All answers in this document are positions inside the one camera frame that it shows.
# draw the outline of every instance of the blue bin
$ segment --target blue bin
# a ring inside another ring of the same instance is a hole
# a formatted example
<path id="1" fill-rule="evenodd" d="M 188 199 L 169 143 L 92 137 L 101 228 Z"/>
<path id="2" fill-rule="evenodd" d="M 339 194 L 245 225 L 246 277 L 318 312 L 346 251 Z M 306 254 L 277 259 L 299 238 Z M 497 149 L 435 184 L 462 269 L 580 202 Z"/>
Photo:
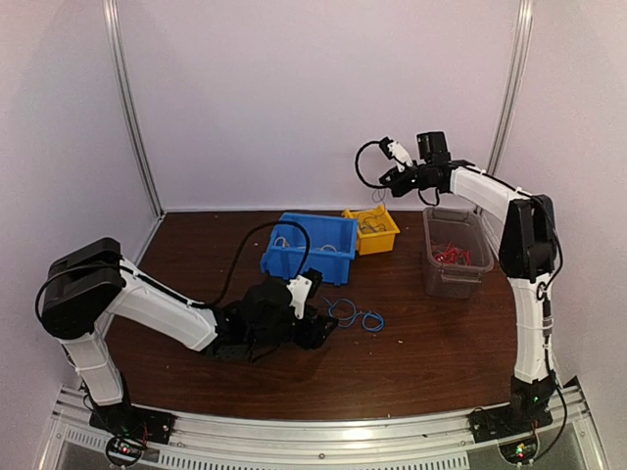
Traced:
<path id="1" fill-rule="evenodd" d="M 357 220 L 325 215 L 304 215 L 286 212 L 281 220 L 298 222 L 307 230 L 312 249 L 305 264 L 305 270 L 312 267 L 322 273 L 322 282 L 340 286 L 349 282 L 351 261 L 355 259 L 357 246 Z M 284 237 L 288 247 L 283 246 Z M 299 264 L 305 251 L 305 236 L 296 227 L 277 225 L 272 230 L 270 243 L 262 257 L 262 272 L 282 277 L 285 280 L 296 277 Z"/>

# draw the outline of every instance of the white wall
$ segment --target white wall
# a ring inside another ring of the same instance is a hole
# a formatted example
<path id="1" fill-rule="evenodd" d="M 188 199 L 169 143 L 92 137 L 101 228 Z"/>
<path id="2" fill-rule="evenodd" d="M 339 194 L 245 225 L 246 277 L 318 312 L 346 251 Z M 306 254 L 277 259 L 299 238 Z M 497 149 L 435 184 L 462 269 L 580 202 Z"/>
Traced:
<path id="1" fill-rule="evenodd" d="M 555 351 L 627 468 L 627 2 L 537 2 L 499 176 L 555 202 Z"/>
<path id="2" fill-rule="evenodd" d="M 134 0 L 120 17 L 167 209 L 371 206 L 354 155 L 443 129 L 488 161 L 518 2 Z M 363 171 L 388 167 L 378 151 Z M 416 196 L 394 207 L 420 207 Z"/>
<path id="3" fill-rule="evenodd" d="M 30 468 L 73 376 L 33 313 L 54 259 L 105 235 L 136 256 L 153 224 L 100 2 L 0 2 L 0 466 Z"/>

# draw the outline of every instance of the bin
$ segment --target bin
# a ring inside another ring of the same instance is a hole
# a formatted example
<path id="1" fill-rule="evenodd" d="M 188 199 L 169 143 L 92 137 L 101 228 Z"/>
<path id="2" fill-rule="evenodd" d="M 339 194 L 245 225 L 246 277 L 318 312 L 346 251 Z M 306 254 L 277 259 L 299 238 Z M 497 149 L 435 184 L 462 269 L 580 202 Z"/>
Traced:
<path id="1" fill-rule="evenodd" d="M 401 230 L 385 206 L 371 211 L 352 212 L 346 209 L 343 216 L 358 222 L 357 251 L 360 256 L 391 252 L 394 249 L 394 239 Z"/>
<path id="2" fill-rule="evenodd" d="M 494 267 L 479 217 L 469 211 L 438 208 L 426 209 L 422 215 L 426 242 L 422 266 L 425 292 L 430 296 L 468 299 L 481 286 L 483 274 Z M 450 243 L 467 251 L 469 258 L 455 264 L 436 260 L 433 247 L 447 247 Z"/>
<path id="3" fill-rule="evenodd" d="M 351 261 L 357 246 L 357 221 L 343 217 L 284 213 L 281 220 L 298 222 L 312 241 L 305 270 L 312 267 L 322 273 L 322 282 L 340 286 L 349 282 Z M 297 275 L 305 250 L 305 236 L 296 227 L 277 225 L 262 257 L 262 272 L 285 280 Z"/>

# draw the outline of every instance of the brown tabletop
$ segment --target brown tabletop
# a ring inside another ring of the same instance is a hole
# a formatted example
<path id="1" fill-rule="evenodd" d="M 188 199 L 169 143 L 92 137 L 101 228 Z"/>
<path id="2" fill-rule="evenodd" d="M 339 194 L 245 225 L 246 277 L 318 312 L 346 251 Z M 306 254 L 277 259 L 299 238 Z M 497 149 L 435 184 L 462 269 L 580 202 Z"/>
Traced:
<path id="1" fill-rule="evenodd" d="M 254 225 L 281 212 L 171 213 L 141 267 L 193 299 L 220 291 L 233 252 Z M 276 419 L 410 416 L 508 400 L 515 362 L 511 289 L 495 267 L 468 301 L 427 297 L 422 288 L 420 212 L 393 212 L 401 228 L 391 253 L 353 261 L 349 284 L 321 297 L 348 298 L 385 317 L 385 329 L 336 330 L 320 350 L 285 345 L 255 364 L 219 362 L 132 321 L 108 335 L 134 402 L 178 411 Z M 268 229 L 251 239 L 226 300 L 264 279 Z"/>

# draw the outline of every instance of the blue wire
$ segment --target blue wire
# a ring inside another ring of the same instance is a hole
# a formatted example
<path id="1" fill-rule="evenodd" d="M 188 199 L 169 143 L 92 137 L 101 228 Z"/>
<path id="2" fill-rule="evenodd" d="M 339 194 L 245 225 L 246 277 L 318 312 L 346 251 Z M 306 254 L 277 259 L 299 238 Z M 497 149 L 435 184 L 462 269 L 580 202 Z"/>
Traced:
<path id="1" fill-rule="evenodd" d="M 383 327 L 385 326 L 385 320 L 383 319 L 383 316 L 381 315 L 381 313 L 378 313 L 374 310 L 369 310 L 369 311 L 357 311 L 357 307 L 355 304 L 353 304 L 352 301 L 348 300 L 348 299 L 338 299 L 337 301 L 335 301 L 335 303 L 332 303 L 330 300 L 326 299 L 326 298 L 322 298 L 325 302 L 328 303 L 329 305 L 329 316 L 331 318 L 337 318 L 339 321 L 339 324 L 337 326 L 339 326 L 340 328 L 350 328 L 351 326 L 353 326 L 353 324 L 355 323 L 355 321 L 362 316 L 362 327 L 365 331 L 369 331 L 370 333 L 377 333 L 379 331 L 381 331 L 383 329 Z M 349 306 L 351 306 L 353 308 L 353 314 L 349 315 L 349 316 L 345 316 L 345 317 L 338 317 L 338 316 L 333 316 L 333 310 L 335 309 L 336 306 L 338 306 L 341 303 L 345 303 L 348 304 Z M 378 325 L 376 326 L 367 326 L 366 322 L 368 319 L 372 319 L 372 320 L 376 320 L 379 322 Z"/>

